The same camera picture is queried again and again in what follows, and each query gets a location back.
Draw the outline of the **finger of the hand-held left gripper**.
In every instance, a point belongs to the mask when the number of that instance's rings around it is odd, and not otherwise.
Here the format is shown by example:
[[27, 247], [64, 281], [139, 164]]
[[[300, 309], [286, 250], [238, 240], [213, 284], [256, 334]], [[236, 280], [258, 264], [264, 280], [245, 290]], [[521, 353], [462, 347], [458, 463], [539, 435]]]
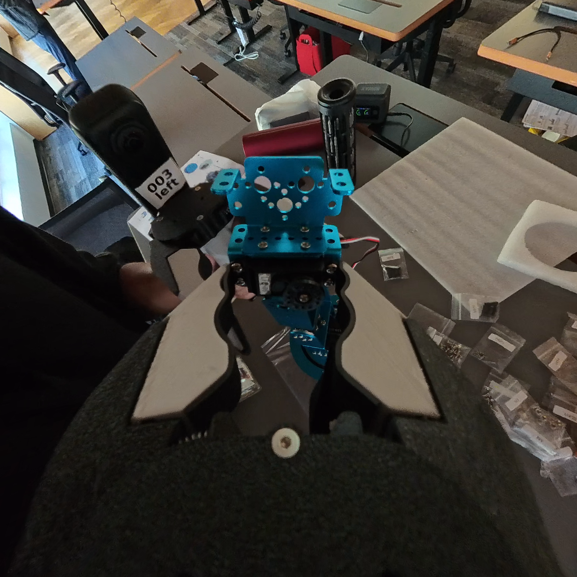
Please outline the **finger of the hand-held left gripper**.
[[229, 263], [228, 246], [233, 231], [233, 225], [228, 224], [202, 247], [202, 252], [213, 267], [226, 266]]

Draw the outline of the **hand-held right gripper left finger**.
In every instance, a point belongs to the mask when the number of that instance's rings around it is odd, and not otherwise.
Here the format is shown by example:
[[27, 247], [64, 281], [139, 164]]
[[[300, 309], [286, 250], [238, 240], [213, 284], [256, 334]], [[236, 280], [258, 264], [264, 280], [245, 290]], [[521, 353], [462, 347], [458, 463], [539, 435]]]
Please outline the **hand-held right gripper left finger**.
[[197, 416], [211, 420], [240, 402], [237, 351], [228, 337], [234, 318], [230, 267], [220, 267], [169, 315], [132, 423]]

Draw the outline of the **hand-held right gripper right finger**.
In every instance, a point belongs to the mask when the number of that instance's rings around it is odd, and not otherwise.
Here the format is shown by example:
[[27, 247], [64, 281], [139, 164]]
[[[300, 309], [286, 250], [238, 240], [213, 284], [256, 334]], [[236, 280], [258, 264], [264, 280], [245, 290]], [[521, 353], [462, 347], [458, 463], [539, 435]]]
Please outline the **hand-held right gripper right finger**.
[[335, 270], [340, 330], [310, 397], [310, 432], [352, 420], [361, 433], [386, 433], [397, 417], [438, 421], [442, 410], [400, 311], [350, 265]]

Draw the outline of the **blue servo bracket assembly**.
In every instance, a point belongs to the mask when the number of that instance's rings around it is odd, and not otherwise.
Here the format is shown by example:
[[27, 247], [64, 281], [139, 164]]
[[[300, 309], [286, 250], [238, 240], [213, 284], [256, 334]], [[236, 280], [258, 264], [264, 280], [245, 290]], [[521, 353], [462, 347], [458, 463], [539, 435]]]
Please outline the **blue servo bracket assembly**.
[[222, 169], [211, 186], [225, 196], [234, 218], [228, 245], [230, 282], [268, 299], [287, 314], [309, 315], [328, 300], [325, 283], [339, 268], [337, 228], [354, 192], [346, 168], [329, 169], [317, 156], [252, 156], [238, 169]]

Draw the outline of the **person's left forearm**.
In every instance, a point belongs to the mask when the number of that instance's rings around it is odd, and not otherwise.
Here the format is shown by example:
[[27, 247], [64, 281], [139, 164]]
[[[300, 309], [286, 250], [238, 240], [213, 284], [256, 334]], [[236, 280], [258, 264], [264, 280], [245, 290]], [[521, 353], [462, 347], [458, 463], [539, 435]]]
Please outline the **person's left forearm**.
[[125, 300], [150, 316], [170, 314], [181, 303], [179, 297], [145, 262], [127, 263], [121, 266], [119, 285]]

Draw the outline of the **adjoining grey desk with slots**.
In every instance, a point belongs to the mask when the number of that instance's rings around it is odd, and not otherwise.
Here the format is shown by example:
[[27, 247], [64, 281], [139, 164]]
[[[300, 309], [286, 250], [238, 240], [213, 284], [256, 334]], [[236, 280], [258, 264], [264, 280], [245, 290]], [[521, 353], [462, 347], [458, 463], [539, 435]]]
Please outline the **adjoining grey desk with slots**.
[[181, 52], [135, 17], [77, 66], [93, 91], [119, 84], [140, 97], [182, 169], [199, 151], [215, 153], [255, 131], [255, 112], [270, 100], [198, 48]]

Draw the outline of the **grey desk with orange edge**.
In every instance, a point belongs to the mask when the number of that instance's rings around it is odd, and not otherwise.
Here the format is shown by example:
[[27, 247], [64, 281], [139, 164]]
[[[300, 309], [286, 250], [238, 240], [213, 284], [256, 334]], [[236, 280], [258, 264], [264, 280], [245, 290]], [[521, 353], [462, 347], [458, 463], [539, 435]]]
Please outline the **grey desk with orange edge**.
[[381, 39], [400, 41], [408, 33], [441, 15], [460, 1], [373, 1], [370, 12], [360, 10], [362, 1], [282, 1], [282, 4], [348, 26]]

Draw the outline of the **neighbouring grey desk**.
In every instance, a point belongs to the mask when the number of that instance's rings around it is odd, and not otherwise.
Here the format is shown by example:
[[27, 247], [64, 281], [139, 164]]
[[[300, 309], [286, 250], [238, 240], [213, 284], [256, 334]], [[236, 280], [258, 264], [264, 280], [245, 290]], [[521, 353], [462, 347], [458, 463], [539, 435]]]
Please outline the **neighbouring grey desk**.
[[481, 41], [490, 61], [576, 87], [576, 22], [539, 10], [533, 1]]

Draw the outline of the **printed assembly manual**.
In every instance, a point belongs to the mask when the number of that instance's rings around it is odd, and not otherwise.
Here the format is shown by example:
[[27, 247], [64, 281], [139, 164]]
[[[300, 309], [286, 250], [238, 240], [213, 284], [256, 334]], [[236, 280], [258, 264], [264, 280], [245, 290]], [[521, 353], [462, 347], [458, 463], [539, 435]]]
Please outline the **printed assembly manual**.
[[[244, 167], [224, 156], [198, 151], [189, 159], [188, 163], [181, 166], [181, 171], [186, 182], [194, 188], [202, 183], [212, 183], [216, 175], [222, 169], [238, 169], [241, 176], [245, 176]], [[154, 217], [145, 208], [140, 208], [127, 220], [127, 224], [133, 233], [138, 231], [148, 241], [152, 240], [151, 225]]]

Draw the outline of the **clear bag with black part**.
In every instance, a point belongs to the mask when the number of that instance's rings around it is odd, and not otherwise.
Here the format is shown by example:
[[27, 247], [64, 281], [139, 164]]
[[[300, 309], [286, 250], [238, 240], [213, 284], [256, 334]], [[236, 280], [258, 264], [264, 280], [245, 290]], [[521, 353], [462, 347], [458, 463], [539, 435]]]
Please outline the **clear bag with black part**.
[[405, 251], [402, 248], [379, 249], [378, 256], [385, 282], [409, 277]]
[[454, 293], [451, 295], [451, 320], [489, 322], [498, 321], [500, 302], [486, 295]]

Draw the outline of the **large clear plastic bag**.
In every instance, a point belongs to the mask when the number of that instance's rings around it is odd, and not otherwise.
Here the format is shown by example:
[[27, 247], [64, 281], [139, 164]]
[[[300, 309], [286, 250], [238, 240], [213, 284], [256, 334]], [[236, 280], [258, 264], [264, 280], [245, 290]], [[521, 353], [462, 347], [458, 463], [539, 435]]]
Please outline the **large clear plastic bag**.
[[[261, 348], [299, 406], [308, 412], [311, 394], [320, 377], [308, 375], [297, 363], [296, 353], [307, 352], [302, 341], [292, 335], [289, 327], [284, 327], [265, 341]], [[241, 356], [236, 356], [236, 363], [241, 376], [240, 402], [243, 402], [262, 388]]]

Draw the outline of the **dark red tube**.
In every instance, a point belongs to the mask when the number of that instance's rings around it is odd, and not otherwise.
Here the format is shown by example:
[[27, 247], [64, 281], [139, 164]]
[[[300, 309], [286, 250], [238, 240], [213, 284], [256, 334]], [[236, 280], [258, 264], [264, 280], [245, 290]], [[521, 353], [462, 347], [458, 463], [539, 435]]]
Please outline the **dark red tube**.
[[273, 127], [242, 137], [245, 157], [302, 156], [324, 148], [320, 119]]

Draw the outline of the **group of small parts bags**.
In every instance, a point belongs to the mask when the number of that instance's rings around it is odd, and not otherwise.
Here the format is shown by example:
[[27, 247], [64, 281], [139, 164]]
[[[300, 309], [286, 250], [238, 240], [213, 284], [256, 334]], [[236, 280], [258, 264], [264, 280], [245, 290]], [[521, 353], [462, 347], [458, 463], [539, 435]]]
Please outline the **group of small parts bags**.
[[549, 339], [536, 351], [551, 374], [542, 402], [530, 386], [514, 375], [500, 371], [504, 361], [520, 352], [522, 338], [508, 328], [493, 324], [474, 348], [459, 343], [450, 334], [455, 322], [422, 304], [415, 304], [408, 318], [416, 321], [458, 369], [468, 358], [490, 367], [481, 388], [492, 414], [511, 441], [541, 462], [540, 474], [552, 481], [561, 496], [576, 495], [576, 378], [566, 383], [557, 375], [572, 368], [571, 350], [563, 342]]

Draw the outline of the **white plastic bag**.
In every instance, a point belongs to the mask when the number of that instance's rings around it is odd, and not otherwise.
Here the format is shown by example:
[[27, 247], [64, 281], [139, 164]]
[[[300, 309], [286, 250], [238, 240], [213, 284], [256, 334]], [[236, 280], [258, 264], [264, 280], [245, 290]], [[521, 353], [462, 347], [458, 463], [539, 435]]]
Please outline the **white plastic bag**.
[[306, 79], [264, 103], [255, 112], [258, 131], [319, 119], [319, 90], [316, 82]]

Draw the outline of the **white foam sheet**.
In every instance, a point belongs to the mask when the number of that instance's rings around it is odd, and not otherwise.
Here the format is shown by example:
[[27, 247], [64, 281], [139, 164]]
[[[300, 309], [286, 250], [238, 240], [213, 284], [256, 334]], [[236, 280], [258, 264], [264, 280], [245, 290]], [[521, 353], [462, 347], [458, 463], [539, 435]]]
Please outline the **white foam sheet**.
[[451, 294], [503, 301], [534, 278], [498, 262], [535, 201], [576, 210], [576, 176], [460, 118], [351, 200]]

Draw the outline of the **black cylindrical bottle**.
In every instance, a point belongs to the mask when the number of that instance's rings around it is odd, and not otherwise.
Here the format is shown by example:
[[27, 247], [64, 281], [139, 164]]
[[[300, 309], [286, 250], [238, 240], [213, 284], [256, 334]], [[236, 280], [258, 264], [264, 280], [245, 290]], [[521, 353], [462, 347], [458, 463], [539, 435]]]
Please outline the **black cylindrical bottle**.
[[317, 94], [328, 169], [348, 169], [352, 182], [357, 177], [357, 146], [354, 127], [356, 84], [336, 78]]

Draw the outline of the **white foam piece with hole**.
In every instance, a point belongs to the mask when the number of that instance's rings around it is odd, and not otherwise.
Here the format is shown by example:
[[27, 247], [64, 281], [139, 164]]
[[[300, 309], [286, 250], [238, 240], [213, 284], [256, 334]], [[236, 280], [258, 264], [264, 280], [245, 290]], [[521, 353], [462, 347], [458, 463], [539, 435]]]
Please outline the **white foam piece with hole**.
[[576, 227], [576, 211], [534, 200], [510, 233], [497, 258], [513, 270], [576, 293], [576, 272], [558, 270], [537, 259], [527, 248], [527, 231], [537, 225], [555, 224]]

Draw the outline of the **black charger with display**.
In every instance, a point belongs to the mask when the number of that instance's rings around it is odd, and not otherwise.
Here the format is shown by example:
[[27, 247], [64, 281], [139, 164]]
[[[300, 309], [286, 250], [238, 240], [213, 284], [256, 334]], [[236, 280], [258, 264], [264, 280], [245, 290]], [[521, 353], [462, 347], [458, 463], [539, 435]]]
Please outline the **black charger with display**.
[[381, 125], [386, 120], [391, 98], [387, 83], [358, 83], [354, 100], [356, 124]]

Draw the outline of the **red bag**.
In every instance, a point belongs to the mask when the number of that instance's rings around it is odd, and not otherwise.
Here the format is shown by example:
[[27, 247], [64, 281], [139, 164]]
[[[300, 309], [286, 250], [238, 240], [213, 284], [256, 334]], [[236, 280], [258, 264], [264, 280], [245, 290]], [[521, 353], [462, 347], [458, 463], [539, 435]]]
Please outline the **red bag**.
[[[314, 76], [325, 66], [322, 55], [321, 33], [318, 29], [308, 26], [302, 31], [295, 42], [299, 71], [307, 76]], [[335, 36], [330, 36], [331, 53], [334, 58], [349, 55], [351, 44]]]

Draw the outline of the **printed paper sheets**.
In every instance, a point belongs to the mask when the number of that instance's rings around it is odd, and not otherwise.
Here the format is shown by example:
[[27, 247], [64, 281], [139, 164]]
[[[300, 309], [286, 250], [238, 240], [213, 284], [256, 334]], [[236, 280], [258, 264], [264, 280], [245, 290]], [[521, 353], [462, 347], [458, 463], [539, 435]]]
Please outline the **printed paper sheets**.
[[560, 137], [576, 136], [576, 114], [532, 100], [524, 113], [523, 126], [528, 129], [552, 132]]

